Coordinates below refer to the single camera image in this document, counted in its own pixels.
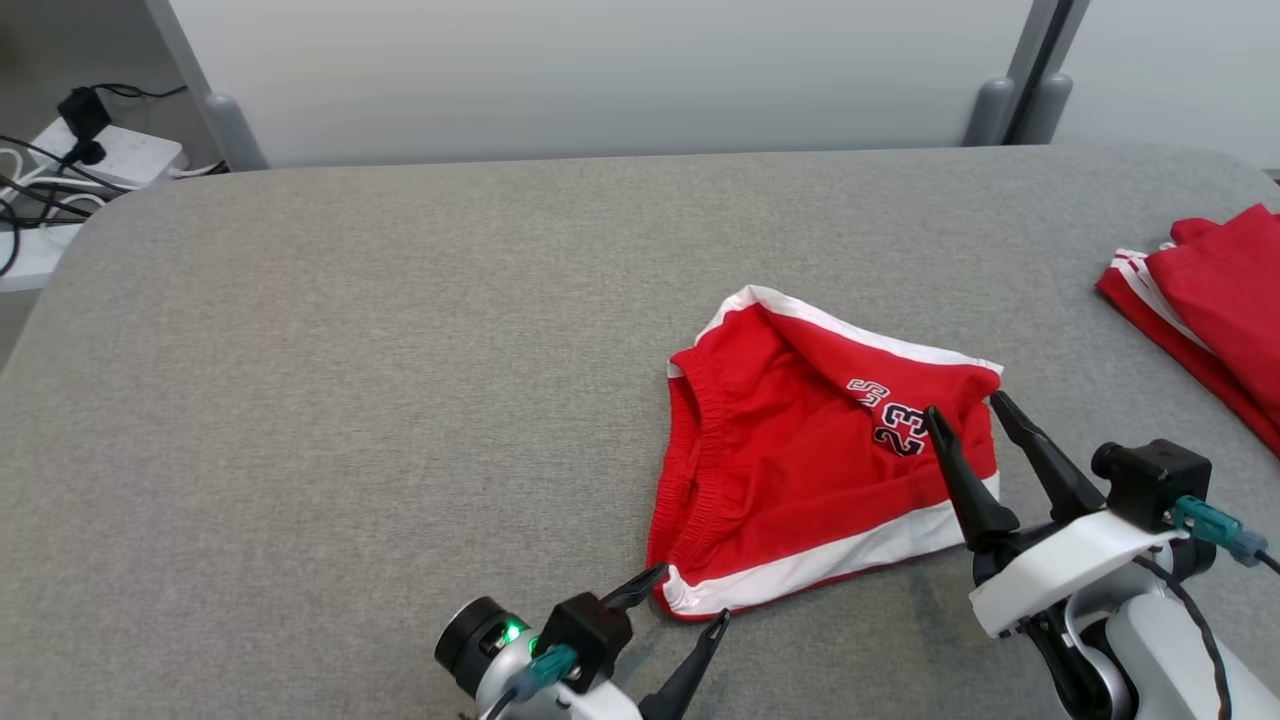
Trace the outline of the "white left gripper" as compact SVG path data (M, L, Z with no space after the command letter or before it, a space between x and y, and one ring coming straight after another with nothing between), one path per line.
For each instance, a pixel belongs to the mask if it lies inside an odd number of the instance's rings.
M640 708L611 680L634 637L627 611L660 587L668 568L658 562L603 600L571 597L553 607L543 628L480 597L451 619L435 660L475 701L479 719L684 719L731 623L730 610L707 624Z

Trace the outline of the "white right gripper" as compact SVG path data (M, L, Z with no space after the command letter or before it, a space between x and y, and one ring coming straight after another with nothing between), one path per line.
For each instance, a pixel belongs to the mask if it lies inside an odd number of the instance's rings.
M1216 639L1185 587L1213 566L1213 546L1097 512L1103 495L1012 398L997 391L989 405L1027 456L1051 520L1070 524L972 592L983 629L1032 641L1070 719L1215 717ZM1019 529L1012 510L972 469L937 407L925 410L925 428L965 546L1005 542Z

